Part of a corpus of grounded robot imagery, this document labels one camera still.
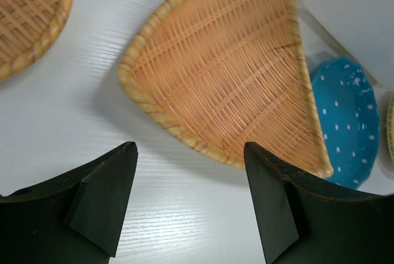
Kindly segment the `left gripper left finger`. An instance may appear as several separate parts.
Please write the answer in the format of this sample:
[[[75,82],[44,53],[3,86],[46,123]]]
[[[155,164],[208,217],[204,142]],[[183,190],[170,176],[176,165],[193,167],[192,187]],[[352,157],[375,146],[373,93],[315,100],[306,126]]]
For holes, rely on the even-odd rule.
[[[117,253],[138,149],[101,157],[1,198],[2,263],[108,263]]]

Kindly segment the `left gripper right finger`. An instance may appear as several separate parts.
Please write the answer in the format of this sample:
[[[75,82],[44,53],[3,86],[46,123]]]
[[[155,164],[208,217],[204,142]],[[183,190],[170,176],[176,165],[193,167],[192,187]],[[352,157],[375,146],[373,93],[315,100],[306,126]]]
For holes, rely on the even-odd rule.
[[[244,146],[266,263],[392,263],[393,196],[346,188]]]

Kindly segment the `blue polka-dot ceramic plate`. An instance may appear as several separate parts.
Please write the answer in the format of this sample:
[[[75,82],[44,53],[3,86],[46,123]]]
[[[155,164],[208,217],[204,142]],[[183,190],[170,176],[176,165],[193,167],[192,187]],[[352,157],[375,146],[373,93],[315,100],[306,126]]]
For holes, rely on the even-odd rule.
[[[380,117],[362,67],[347,57],[325,61],[311,73],[316,107],[334,173],[331,183],[359,188],[379,151]]]

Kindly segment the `round bamboo plate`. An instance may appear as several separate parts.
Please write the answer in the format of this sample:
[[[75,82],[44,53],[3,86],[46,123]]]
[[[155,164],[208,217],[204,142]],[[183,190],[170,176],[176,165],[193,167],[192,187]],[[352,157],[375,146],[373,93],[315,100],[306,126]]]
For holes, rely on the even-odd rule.
[[[387,111],[387,121],[386,121],[386,135],[387,135],[387,145],[390,154],[390,159],[394,162],[394,98],[391,99]]]

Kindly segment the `fan-shaped woven basket plate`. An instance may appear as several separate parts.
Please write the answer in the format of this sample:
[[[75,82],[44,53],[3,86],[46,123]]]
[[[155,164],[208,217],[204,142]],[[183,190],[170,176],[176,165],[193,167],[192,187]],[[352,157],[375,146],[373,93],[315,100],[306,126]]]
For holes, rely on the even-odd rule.
[[[333,168],[296,0],[165,0],[118,67],[126,94],[191,149],[243,169],[256,142],[313,175]]]

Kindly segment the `boat-shaped woven basket plate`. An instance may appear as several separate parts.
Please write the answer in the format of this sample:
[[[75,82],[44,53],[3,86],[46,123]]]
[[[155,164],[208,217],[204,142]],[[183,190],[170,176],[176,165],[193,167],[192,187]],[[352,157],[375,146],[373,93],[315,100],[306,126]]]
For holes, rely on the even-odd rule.
[[[57,40],[73,0],[1,0],[1,80],[38,61]]]

